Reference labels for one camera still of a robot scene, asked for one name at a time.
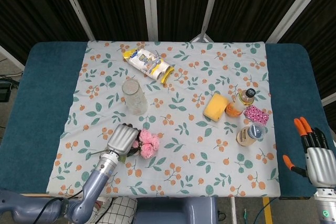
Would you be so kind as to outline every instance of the bottle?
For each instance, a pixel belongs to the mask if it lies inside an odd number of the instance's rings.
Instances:
[[[254,122],[251,126],[242,128],[237,134],[236,140],[242,146],[249,146],[256,140],[262,139],[266,134],[263,124]]]
[[[226,114],[233,118],[240,116],[254,102],[255,94],[256,91],[254,89],[241,90],[237,98],[233,99],[233,102],[229,103],[226,107]]]

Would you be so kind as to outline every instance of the orange fingertip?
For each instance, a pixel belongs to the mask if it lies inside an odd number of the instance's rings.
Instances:
[[[291,170],[292,167],[295,167],[295,165],[292,163],[292,161],[287,155],[283,155],[282,158],[283,158],[285,165],[288,167],[288,169]]]
[[[307,120],[304,117],[300,117],[300,122],[302,123],[304,130],[308,133],[312,133],[313,131],[311,130],[311,127]]]
[[[300,136],[304,136],[304,135],[307,134],[305,128],[303,127],[303,125],[302,125],[302,123],[299,119],[295,118],[294,119],[294,124],[295,124],[296,128],[298,129],[298,132],[299,132]]]

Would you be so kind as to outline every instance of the yellow sponge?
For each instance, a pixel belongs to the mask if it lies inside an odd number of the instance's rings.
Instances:
[[[229,100],[227,100],[224,96],[215,93],[209,101],[208,105],[206,106],[203,115],[217,122],[219,118],[221,118],[228,104]]]

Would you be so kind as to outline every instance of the robot finger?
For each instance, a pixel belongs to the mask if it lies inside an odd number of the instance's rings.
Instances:
[[[307,153],[307,149],[309,147],[313,147],[309,144],[309,141],[308,141],[308,135],[307,135],[307,132],[305,131],[305,128],[303,127],[301,121],[297,118],[294,119],[294,124],[301,136],[301,142],[302,142],[302,146],[303,146],[303,149],[304,149],[304,152]]]
[[[313,130],[311,129],[309,123],[307,122],[307,120],[303,117],[300,117],[300,122],[302,123],[304,130],[307,133],[309,142],[310,142],[310,146],[311,147],[321,147],[321,144],[319,142],[319,139],[314,135]]]
[[[321,147],[329,150],[329,146],[328,146],[328,142],[327,142],[325,134],[319,128],[314,128],[313,133],[314,135],[316,135],[316,138],[320,142]]]
[[[288,169],[290,169],[291,171],[301,175],[302,177],[307,177],[307,172],[306,170],[300,168],[300,167],[297,167],[295,166],[292,161],[290,160],[289,156],[287,155],[283,155],[282,156],[282,159],[285,163],[285,165],[288,167]]]

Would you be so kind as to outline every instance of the yellow package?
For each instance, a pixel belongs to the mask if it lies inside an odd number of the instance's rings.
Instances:
[[[145,49],[132,49],[122,55],[130,65],[150,78],[160,80],[162,84],[166,83],[168,76],[174,71],[173,66]]]

